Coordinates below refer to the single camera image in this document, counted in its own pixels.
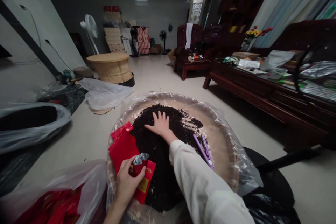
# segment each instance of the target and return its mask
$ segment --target black standing fan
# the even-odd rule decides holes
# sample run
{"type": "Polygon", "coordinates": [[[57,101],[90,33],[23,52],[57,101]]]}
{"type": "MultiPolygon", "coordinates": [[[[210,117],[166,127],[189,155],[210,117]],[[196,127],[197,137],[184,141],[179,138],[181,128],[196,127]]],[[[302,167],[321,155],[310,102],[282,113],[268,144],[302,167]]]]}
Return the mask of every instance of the black standing fan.
{"type": "Polygon", "coordinates": [[[137,39],[137,37],[138,37],[138,32],[136,30],[139,27],[140,26],[132,26],[131,30],[130,30],[131,37],[132,37],[132,49],[133,49],[133,52],[134,52],[134,54],[132,55],[132,58],[139,57],[138,51],[137,51],[137,49],[135,48],[135,45],[134,45],[134,39],[137,39]]]}
{"type": "Polygon", "coordinates": [[[166,55],[166,39],[167,39],[167,32],[165,30],[160,31],[160,39],[163,41],[163,53],[162,55],[166,55]]]}

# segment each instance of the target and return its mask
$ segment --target electric fan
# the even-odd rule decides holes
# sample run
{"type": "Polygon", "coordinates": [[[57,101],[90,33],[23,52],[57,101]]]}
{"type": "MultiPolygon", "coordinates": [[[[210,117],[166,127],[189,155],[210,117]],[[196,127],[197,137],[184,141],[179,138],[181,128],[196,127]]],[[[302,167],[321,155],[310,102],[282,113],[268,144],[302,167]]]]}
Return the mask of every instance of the electric fan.
{"type": "Polygon", "coordinates": [[[132,38],[132,49],[133,49],[132,58],[139,57],[138,50],[135,48],[135,45],[134,45],[134,40],[136,40],[137,37],[138,37],[138,32],[136,30],[139,27],[140,26],[132,26],[131,30],[130,30],[130,34],[131,34],[131,38],[132,38]]]}
{"type": "Polygon", "coordinates": [[[85,21],[81,22],[81,27],[86,30],[88,36],[91,39],[91,42],[93,44],[94,50],[93,52],[96,50],[96,53],[99,54],[98,49],[96,47],[95,42],[93,41],[93,38],[98,38],[98,29],[97,29],[97,25],[95,20],[93,19],[93,17],[91,15],[86,14],[85,15],[85,21]]]}
{"type": "Polygon", "coordinates": [[[163,41],[163,53],[162,55],[166,55],[166,39],[167,39],[167,32],[165,30],[160,31],[160,39],[163,41]]]}

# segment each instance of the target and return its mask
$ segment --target table leg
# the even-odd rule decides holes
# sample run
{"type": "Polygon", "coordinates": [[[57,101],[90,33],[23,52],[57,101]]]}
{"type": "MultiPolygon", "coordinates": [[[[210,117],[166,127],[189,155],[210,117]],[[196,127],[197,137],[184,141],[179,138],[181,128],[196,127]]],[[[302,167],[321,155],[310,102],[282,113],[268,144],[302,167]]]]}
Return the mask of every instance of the table leg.
{"type": "Polygon", "coordinates": [[[183,81],[187,78],[187,72],[188,72],[188,69],[187,68],[183,68],[183,70],[182,70],[182,78],[181,78],[183,81]]]}
{"type": "Polygon", "coordinates": [[[204,89],[208,89],[209,88],[210,81],[211,81],[210,77],[205,77],[205,81],[204,81],[204,84],[203,84],[203,88],[204,89]]]}

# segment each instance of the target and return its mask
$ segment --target red tea bag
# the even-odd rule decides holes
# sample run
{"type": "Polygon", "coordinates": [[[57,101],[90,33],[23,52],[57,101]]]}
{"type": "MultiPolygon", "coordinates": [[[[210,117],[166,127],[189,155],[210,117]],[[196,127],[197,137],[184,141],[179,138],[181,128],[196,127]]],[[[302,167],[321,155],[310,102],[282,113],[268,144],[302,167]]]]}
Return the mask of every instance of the red tea bag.
{"type": "Polygon", "coordinates": [[[145,203],[145,199],[148,193],[149,185],[151,184],[152,181],[155,167],[156,163],[148,160],[145,177],[141,180],[140,184],[138,185],[133,195],[133,197],[136,198],[141,204],[145,203]]]}
{"type": "Polygon", "coordinates": [[[132,177],[138,176],[142,168],[147,165],[148,158],[149,158],[149,154],[147,153],[142,152],[140,155],[137,155],[135,159],[133,160],[128,173],[132,177]]]}
{"type": "Polygon", "coordinates": [[[139,155],[135,138],[129,133],[130,129],[133,129],[133,126],[128,122],[111,133],[114,142],[109,148],[109,154],[113,161],[116,174],[118,174],[123,160],[129,159],[134,155],[139,155]]]}

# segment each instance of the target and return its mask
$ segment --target white plastic bag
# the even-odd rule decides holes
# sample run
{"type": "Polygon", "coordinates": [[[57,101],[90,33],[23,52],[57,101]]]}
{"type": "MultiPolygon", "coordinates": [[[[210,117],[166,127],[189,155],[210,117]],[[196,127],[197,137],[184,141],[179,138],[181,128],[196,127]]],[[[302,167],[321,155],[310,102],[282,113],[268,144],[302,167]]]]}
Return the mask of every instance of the white plastic bag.
{"type": "Polygon", "coordinates": [[[43,176],[27,187],[15,189],[0,198],[0,205],[12,223],[46,192],[73,190],[85,184],[80,194],[80,218],[76,224],[90,223],[101,202],[106,183],[106,161],[92,160],[43,176]]]}
{"type": "Polygon", "coordinates": [[[0,131],[0,154],[14,151],[29,145],[49,140],[55,136],[61,128],[71,120],[70,111],[59,104],[54,103],[11,103],[0,109],[0,118],[15,111],[24,109],[50,106],[57,110],[57,120],[35,128],[0,131]]]}
{"type": "Polygon", "coordinates": [[[273,50],[269,53],[264,63],[261,65],[260,70],[271,71],[291,60],[294,54],[295,52],[273,50]]]}
{"type": "Polygon", "coordinates": [[[89,92],[85,95],[93,110],[106,110],[118,107],[121,99],[126,98],[135,89],[133,87],[121,86],[97,79],[83,79],[78,82],[89,92]]]}

